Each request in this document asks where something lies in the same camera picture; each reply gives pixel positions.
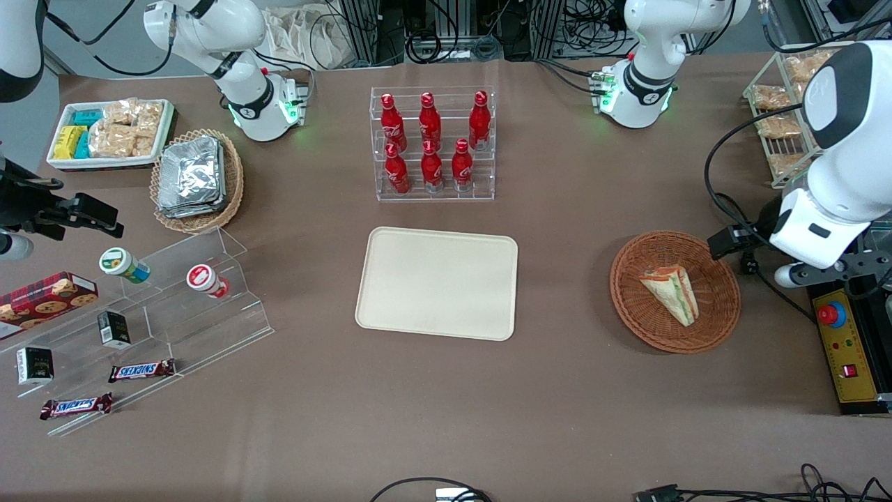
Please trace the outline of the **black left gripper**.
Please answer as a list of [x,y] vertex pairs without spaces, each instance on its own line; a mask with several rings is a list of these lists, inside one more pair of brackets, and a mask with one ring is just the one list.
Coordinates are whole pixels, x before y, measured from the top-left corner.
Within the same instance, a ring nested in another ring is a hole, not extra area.
[[782,203],[781,199],[771,199],[760,209],[754,229],[761,240],[741,225],[730,225],[711,235],[707,239],[711,258],[714,261],[719,261],[727,255],[741,253],[739,255],[739,272],[742,275],[758,275],[760,264],[752,251],[761,247],[772,248],[769,241],[776,229],[778,217],[781,215]]

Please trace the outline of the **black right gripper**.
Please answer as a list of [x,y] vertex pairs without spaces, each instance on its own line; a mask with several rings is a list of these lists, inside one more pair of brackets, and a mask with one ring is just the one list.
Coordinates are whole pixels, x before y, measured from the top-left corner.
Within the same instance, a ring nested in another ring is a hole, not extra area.
[[[2,160],[1,228],[3,231],[35,233],[50,239],[63,239],[65,229],[51,220],[43,220],[48,212],[58,216],[58,203],[64,198],[55,190],[64,187],[56,178],[41,178],[9,159]],[[117,222],[118,209],[89,196],[75,194],[66,202],[67,212],[82,220],[83,228],[101,231],[112,238],[123,237],[124,226]]]

